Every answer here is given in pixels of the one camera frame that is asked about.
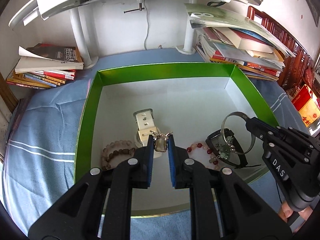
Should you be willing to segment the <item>right hand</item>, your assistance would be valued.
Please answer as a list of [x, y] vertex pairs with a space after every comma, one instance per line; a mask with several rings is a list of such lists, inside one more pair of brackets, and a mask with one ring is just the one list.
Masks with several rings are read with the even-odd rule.
[[[304, 210], [299, 211], [298, 214], [304, 220], [307, 220], [311, 216], [312, 212], [313, 209], [308, 206]], [[289, 207], [286, 201], [282, 203], [280, 210], [278, 211], [278, 215], [284, 222], [287, 222], [288, 218], [290, 218], [293, 215], [293, 210], [291, 209], [291, 207]]]

